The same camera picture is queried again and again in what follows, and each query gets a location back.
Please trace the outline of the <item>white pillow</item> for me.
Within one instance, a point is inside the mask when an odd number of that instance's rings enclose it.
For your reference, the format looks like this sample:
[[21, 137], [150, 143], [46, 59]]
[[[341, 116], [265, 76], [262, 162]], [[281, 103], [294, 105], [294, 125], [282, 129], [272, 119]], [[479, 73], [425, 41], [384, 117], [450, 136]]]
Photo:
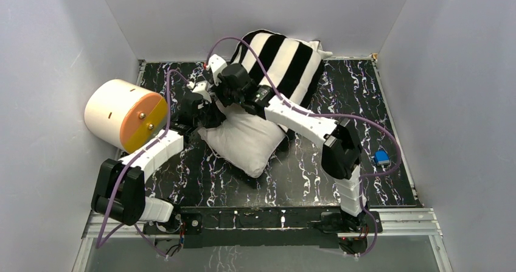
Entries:
[[216, 128], [200, 128], [200, 138], [219, 157], [249, 177], [260, 177], [271, 155], [285, 139], [284, 129], [247, 113], [236, 104], [224, 107], [217, 102], [217, 106], [226, 119]]

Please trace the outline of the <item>black white striped pillowcase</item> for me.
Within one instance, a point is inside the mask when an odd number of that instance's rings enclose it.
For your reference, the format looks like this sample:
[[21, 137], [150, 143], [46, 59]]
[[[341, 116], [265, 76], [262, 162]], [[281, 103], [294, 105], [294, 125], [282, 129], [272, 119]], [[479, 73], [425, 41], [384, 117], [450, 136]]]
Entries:
[[243, 41], [258, 55], [277, 90], [306, 108], [322, 77], [324, 60], [333, 53], [318, 40], [298, 40], [264, 29], [247, 33]]

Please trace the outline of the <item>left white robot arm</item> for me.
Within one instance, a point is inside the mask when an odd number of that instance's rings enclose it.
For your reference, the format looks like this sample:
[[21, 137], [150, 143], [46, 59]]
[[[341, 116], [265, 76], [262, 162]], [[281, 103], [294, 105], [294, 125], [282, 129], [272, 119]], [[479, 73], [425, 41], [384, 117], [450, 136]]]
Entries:
[[179, 206], [168, 199], [147, 196], [145, 184], [163, 164], [189, 146], [195, 131], [223, 122], [225, 116], [216, 101], [216, 95], [206, 90], [185, 93], [156, 137], [121, 159], [105, 160], [92, 196], [92, 211], [124, 225], [154, 221], [167, 233], [177, 232], [182, 224]]

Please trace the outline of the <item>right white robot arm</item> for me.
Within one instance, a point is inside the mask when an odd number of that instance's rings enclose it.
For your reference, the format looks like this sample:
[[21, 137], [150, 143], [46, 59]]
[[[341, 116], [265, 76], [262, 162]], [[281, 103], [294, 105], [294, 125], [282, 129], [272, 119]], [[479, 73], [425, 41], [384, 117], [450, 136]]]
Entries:
[[210, 148], [252, 178], [261, 176], [288, 130], [308, 139], [321, 151], [321, 167], [337, 184], [343, 225], [357, 232], [367, 223], [366, 199], [360, 192], [361, 144], [349, 120], [322, 117], [295, 104], [270, 82], [254, 83], [240, 64], [218, 75], [221, 95], [215, 109], [226, 119], [199, 129]]

